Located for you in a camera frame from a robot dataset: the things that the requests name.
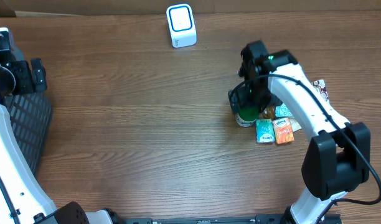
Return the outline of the beige Pantree snack bag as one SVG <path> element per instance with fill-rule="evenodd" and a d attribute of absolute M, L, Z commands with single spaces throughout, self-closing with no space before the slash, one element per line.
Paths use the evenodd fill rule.
<path fill-rule="evenodd" d="M 316 81 L 313 81 L 311 84 L 314 87 L 314 89 L 320 94 L 320 96 L 324 99 L 324 101 L 326 101 L 327 103 L 330 103 L 325 81 L 316 80 Z M 260 117 L 263 119 L 272 119 L 272 120 L 279 119 L 275 116 L 275 107 L 276 106 L 267 107 L 262 112 Z M 286 118 L 289 119 L 293 132 L 296 132 L 302 129 L 301 125 L 296 121 L 295 118 L 289 118 L 289 117 L 286 117 Z"/>

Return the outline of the teal snack packet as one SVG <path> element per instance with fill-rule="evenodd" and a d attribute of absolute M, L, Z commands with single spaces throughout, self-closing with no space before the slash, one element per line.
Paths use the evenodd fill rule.
<path fill-rule="evenodd" d="M 283 117 L 294 118 L 293 114 L 290 112 L 290 110 L 284 103 L 275 107 L 275 116 L 277 118 L 283 118 Z"/>

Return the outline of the teal Kleenex tissue pack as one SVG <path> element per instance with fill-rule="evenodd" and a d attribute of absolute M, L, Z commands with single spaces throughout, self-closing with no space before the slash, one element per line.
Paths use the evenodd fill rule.
<path fill-rule="evenodd" d="M 256 142 L 273 143 L 275 142 L 275 132 L 270 119 L 258 119 L 255 121 Z"/>

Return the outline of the orange snack packet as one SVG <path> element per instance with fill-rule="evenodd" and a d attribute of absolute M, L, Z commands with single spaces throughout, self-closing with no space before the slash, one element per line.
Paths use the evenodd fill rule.
<path fill-rule="evenodd" d="M 280 118 L 272 121 L 277 144 L 285 144 L 294 141 L 293 130 L 288 118 Z"/>

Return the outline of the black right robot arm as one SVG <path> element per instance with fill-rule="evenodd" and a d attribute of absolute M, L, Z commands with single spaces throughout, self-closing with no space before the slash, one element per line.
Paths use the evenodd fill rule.
<path fill-rule="evenodd" d="M 370 131 L 352 124 L 316 92 L 296 58 L 282 50 L 269 54 L 260 44 L 241 51 L 244 81 L 229 91 L 237 123 L 248 127 L 271 105 L 285 104 L 304 130 L 309 146 L 301 172 L 305 190 L 282 214 L 257 215 L 255 223 L 341 223 L 328 210 L 366 182 Z"/>

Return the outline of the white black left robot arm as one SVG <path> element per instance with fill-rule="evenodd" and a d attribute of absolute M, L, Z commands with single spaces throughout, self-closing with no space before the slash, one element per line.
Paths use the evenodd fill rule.
<path fill-rule="evenodd" d="M 112 223 L 105 210 L 85 212 L 77 202 L 57 208 L 31 172 L 15 139 L 3 98 L 16 87 L 0 65 L 0 223 Z"/>

